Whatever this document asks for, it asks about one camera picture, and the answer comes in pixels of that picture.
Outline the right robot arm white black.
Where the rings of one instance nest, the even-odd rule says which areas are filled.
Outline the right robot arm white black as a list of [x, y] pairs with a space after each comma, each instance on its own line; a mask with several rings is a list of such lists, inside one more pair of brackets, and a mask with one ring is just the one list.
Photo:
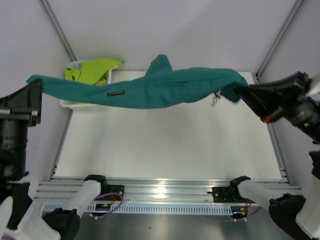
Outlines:
[[[282, 118], [320, 143], [320, 103], [312, 95], [320, 92], [320, 76], [309, 77], [296, 72], [269, 83], [238, 87], [235, 93], [265, 124]], [[320, 238], [320, 152], [311, 151], [311, 190], [307, 197], [300, 194], [278, 193], [248, 176], [229, 182], [228, 196], [234, 202], [251, 200], [268, 210], [273, 222], [295, 240]]]

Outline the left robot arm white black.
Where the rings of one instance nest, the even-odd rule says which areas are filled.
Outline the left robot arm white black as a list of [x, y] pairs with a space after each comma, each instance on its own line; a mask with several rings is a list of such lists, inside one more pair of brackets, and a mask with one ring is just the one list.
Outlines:
[[90, 203], [108, 196], [107, 179], [88, 175], [63, 207], [42, 215], [29, 196], [28, 129], [41, 122], [43, 80], [0, 99], [0, 237], [3, 240], [73, 240]]

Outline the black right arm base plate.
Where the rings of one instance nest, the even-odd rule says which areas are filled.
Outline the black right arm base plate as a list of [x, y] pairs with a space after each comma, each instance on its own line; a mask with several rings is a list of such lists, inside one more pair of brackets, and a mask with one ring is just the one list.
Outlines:
[[212, 196], [214, 203], [248, 203], [248, 200], [240, 196], [239, 191], [232, 186], [215, 186], [207, 194]]

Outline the teal green shorts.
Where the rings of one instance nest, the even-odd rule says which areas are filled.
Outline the teal green shorts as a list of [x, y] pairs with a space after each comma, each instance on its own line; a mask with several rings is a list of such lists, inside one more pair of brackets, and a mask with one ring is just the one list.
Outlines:
[[235, 93], [248, 83], [236, 70], [229, 68], [192, 67], [173, 70], [166, 55], [158, 55], [142, 77], [104, 86], [64, 80], [45, 75], [32, 75], [28, 84], [43, 81], [43, 93], [58, 99], [129, 109], [161, 109], [181, 103], [194, 103], [220, 92], [237, 103]]

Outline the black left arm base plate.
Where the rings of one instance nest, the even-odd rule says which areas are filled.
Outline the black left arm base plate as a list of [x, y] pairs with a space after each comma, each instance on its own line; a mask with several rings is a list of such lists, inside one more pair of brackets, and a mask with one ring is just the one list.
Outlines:
[[102, 198], [100, 198], [100, 201], [109, 201], [109, 202], [115, 202], [115, 201], [120, 201], [120, 197], [117, 195], [114, 195], [114, 193], [119, 193], [122, 196], [124, 196], [124, 192], [125, 192], [125, 186], [124, 185], [108, 185], [105, 189], [102, 190], [101, 195], [103, 194], [111, 194], [108, 196], [104, 196]]

